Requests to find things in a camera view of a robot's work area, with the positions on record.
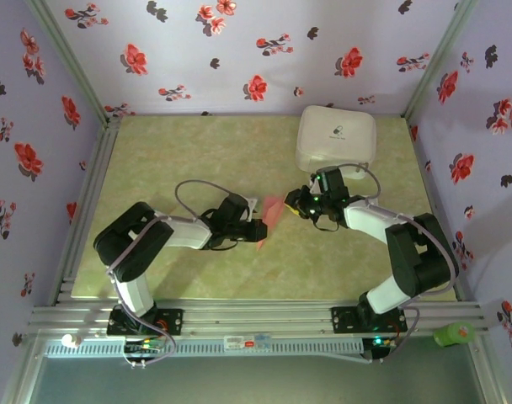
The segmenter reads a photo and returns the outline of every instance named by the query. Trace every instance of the green mat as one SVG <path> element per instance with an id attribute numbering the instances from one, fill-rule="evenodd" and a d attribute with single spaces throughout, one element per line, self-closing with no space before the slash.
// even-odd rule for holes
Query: green mat
<path id="1" fill-rule="evenodd" d="M 376 117 L 376 124 L 372 170 L 383 187 L 379 204 L 410 214 L 429 211 L 406 121 Z M 72 295 L 114 296 L 93 239 L 139 200 L 189 217 L 173 196 L 184 179 L 210 180 L 260 200 L 307 183 L 308 173 L 295 164 L 298 125 L 294 116 L 125 117 Z M 352 194 L 375 190 L 370 178 L 347 184 Z M 217 207 L 225 196 L 200 184 L 180 193 L 199 212 Z M 146 272 L 157 299 L 356 300 L 390 274 L 383 243 L 358 231 L 318 231 L 288 210 L 259 251 L 252 243 L 227 252 L 164 248 Z M 443 299 L 451 300 L 451 294 Z"/>

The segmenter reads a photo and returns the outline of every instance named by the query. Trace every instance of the white box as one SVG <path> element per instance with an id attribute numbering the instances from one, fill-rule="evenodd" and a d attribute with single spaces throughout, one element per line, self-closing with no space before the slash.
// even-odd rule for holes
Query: white box
<path id="1" fill-rule="evenodd" d="M 319 168 L 355 162 L 370 167 L 376 157 L 376 121 L 364 112 L 311 105 L 301 116 L 296 165 L 309 173 Z M 344 177 L 366 175 L 355 167 L 341 168 Z"/>

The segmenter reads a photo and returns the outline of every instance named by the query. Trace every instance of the robotic arm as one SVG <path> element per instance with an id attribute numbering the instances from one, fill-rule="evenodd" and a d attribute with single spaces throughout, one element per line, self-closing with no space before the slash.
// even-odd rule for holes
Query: robotic arm
<path id="1" fill-rule="evenodd" d="M 238 242 L 258 242 L 267 237 L 267 226 L 252 219 L 256 199 L 229 194 L 218 209 L 209 209 L 193 219 L 166 216 L 145 202 L 130 207 L 95 238 L 93 248 L 104 265 L 112 267 L 112 277 L 120 298 L 132 314 L 150 324 L 160 320 L 157 305 L 148 288 L 145 271 L 164 247 L 190 247 L 197 250 L 223 251 Z M 144 227 L 156 221 L 143 231 Z M 140 235 L 132 249 L 129 246 Z M 225 241 L 230 247 L 219 248 Z M 149 329 L 129 313 L 121 313 L 120 329 L 134 334 L 148 334 Z"/>
<path id="2" fill-rule="evenodd" d="M 288 193 L 285 204 L 302 219 L 311 220 L 320 230 L 329 231 L 317 227 L 319 217 L 325 215 L 337 224 L 334 230 L 342 226 L 363 231 L 387 244 L 392 276 L 364 293 L 357 306 L 358 315 L 366 325 L 415 296 L 451 280 L 449 264 L 441 249 L 447 251 L 452 270 L 458 274 L 456 260 L 433 215 L 425 213 L 410 219 L 372 204 L 370 198 L 350 196 L 339 167 L 318 170 L 311 176 L 310 186 L 304 185 Z"/>

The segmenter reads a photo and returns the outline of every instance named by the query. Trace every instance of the black mounting bracket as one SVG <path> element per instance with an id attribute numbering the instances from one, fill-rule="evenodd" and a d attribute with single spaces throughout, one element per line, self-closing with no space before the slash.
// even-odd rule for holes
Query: black mounting bracket
<path id="1" fill-rule="evenodd" d="M 181 335 L 183 326 L 183 310 L 181 309 L 151 309 L 143 317 L 144 320 L 162 328 L 170 335 Z M 133 335 L 157 335 L 156 332 L 135 322 L 127 316 L 121 306 L 116 306 L 110 312 L 106 335 L 109 337 L 133 336 Z"/>
<path id="2" fill-rule="evenodd" d="M 406 332 L 408 324 L 402 310 L 393 309 L 375 316 L 370 323 L 360 319 L 357 306 L 331 308 L 331 322 L 335 334 L 361 334 L 370 332 Z"/>

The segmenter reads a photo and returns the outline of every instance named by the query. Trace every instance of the green cylinder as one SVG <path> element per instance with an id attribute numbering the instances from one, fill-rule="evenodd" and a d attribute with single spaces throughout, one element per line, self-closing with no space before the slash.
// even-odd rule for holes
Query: green cylinder
<path id="1" fill-rule="evenodd" d="M 453 322 L 434 331 L 434 340 L 441 347 L 469 343 L 475 338 L 475 328 L 469 322 Z"/>

